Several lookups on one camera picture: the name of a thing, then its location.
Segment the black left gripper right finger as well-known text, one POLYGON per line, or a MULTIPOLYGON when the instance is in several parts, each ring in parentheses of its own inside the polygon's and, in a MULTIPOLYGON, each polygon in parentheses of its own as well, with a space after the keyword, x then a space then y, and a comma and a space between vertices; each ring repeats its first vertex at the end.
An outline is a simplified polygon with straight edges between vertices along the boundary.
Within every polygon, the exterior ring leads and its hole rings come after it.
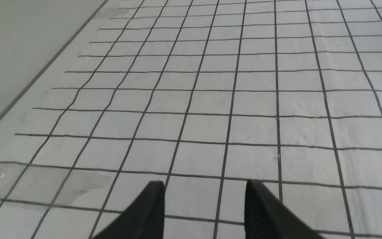
POLYGON ((321 239, 260 180, 248 180, 244 203, 246 239, 321 239))

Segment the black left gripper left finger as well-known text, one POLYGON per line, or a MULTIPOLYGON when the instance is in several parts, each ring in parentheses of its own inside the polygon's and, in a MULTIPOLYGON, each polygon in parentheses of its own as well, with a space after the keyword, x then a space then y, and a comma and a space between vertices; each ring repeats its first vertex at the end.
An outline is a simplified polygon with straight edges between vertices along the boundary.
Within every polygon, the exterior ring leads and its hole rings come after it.
POLYGON ((164 222, 164 183, 150 181, 126 210, 94 239, 162 239, 164 222))

